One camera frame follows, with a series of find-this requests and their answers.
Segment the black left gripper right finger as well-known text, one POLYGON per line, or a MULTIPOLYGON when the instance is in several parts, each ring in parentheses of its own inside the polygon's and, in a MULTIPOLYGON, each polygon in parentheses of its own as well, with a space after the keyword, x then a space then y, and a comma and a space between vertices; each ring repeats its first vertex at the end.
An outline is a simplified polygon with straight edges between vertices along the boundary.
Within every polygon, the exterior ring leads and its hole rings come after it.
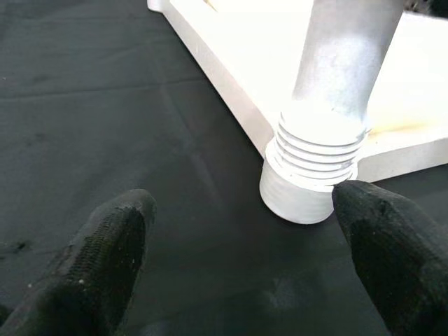
POLYGON ((363 181, 332 191, 358 278, 392 335, 447 334, 447 226, 363 181))

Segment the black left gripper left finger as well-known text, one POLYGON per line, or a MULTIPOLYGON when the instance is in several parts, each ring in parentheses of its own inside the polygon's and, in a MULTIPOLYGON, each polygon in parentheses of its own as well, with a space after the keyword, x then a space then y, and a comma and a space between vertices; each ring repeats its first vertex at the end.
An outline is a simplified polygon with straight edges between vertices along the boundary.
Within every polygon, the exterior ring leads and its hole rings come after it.
POLYGON ((156 201, 133 189, 98 206, 2 321, 2 335, 117 335, 146 261, 156 201))

